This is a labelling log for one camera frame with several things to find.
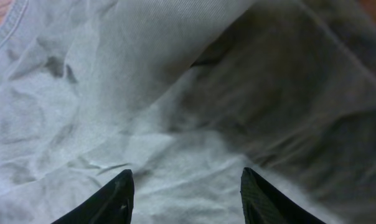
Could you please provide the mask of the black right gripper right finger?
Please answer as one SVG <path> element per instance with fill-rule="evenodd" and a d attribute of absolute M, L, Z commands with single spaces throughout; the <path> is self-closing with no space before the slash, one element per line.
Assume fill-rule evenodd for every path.
<path fill-rule="evenodd" d="M 246 224 L 325 224 L 249 167 L 243 169 L 240 194 Z"/>

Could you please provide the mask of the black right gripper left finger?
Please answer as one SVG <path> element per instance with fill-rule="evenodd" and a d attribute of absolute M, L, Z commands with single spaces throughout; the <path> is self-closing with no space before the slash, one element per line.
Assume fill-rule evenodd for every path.
<path fill-rule="evenodd" d="M 133 207 L 133 173 L 125 169 L 52 224 L 130 224 Z"/>

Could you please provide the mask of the grey cotton shorts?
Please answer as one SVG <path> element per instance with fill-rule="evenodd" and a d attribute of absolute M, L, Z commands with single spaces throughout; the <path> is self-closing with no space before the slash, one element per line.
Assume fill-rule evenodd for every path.
<path fill-rule="evenodd" d="M 14 1 L 0 223 L 122 170 L 134 223 L 243 223 L 250 167 L 326 223 L 376 223 L 376 24 L 356 1 Z"/>

